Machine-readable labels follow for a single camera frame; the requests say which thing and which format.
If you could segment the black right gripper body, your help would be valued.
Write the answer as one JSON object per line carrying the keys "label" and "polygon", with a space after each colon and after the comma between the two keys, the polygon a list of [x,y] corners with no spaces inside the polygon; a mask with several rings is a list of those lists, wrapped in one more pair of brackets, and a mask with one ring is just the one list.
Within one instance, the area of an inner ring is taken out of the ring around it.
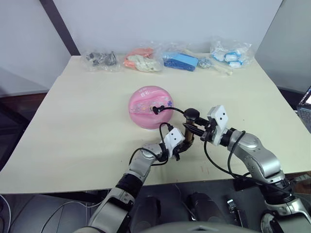
{"label": "black right gripper body", "polygon": [[209,120],[209,123],[205,125],[205,131],[200,137],[200,139],[204,142],[212,142],[213,136],[215,134],[217,122],[214,118]]}

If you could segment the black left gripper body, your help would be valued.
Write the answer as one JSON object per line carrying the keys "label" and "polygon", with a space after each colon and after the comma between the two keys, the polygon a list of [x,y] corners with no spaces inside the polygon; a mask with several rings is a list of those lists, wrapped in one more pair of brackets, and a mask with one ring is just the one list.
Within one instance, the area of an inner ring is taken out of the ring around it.
{"label": "black left gripper body", "polygon": [[182,152],[182,146],[183,146],[182,144],[179,144],[173,149],[173,156],[177,161],[180,160],[180,153]]}

